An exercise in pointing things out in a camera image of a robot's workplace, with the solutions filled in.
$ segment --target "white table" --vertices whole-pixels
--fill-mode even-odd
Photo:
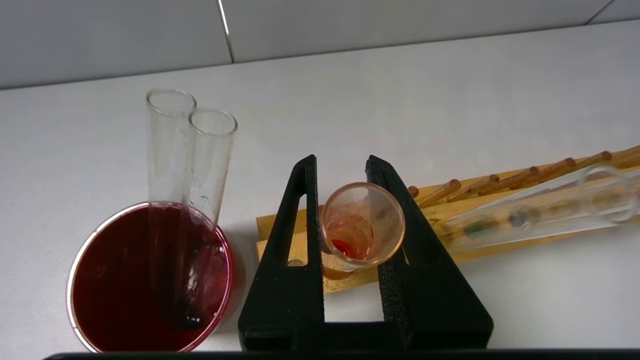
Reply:
[[[239,132],[220,225],[257,266],[255,218],[313,153],[319,200],[369,154],[426,186],[640,141],[640,21],[389,47],[0,92],[0,358],[83,351],[65,282],[93,228],[146,199],[147,89],[183,88]],[[461,266],[490,347],[640,347],[640,228]],[[326,319],[381,320],[377,284]],[[199,350],[239,349],[237,313]]]

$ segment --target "glass test tube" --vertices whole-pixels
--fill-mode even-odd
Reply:
[[[382,264],[400,248],[404,215],[396,198],[370,183],[336,190],[320,215],[323,274],[343,279],[358,269]]]
[[[455,252],[626,224],[637,212],[633,182],[617,168],[594,165],[439,221],[433,228]]]

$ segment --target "wall tile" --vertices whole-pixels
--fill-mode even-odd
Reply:
[[[215,0],[9,0],[0,88],[230,63]]]
[[[608,0],[223,0],[236,61],[583,25]]]
[[[634,19],[640,19],[639,0],[614,0],[591,21],[591,24]]]

